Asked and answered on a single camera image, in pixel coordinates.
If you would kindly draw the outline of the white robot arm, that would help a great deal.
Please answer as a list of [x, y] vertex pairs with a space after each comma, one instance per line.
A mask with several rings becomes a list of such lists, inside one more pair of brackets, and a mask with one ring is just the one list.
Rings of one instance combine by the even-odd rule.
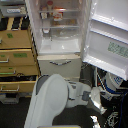
[[100, 94], [100, 87], [68, 81], [59, 74], [43, 75], [34, 85], [24, 128], [51, 126], [65, 108], [87, 105], [89, 101], [104, 114], [106, 109], [101, 104]]

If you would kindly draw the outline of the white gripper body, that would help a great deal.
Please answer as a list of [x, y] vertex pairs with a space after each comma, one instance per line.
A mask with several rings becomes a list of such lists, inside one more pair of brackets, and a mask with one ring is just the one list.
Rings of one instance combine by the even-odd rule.
[[104, 114], [106, 112], [106, 108], [101, 104], [100, 89], [98, 87], [93, 87], [91, 89], [89, 94], [89, 107], [100, 114]]

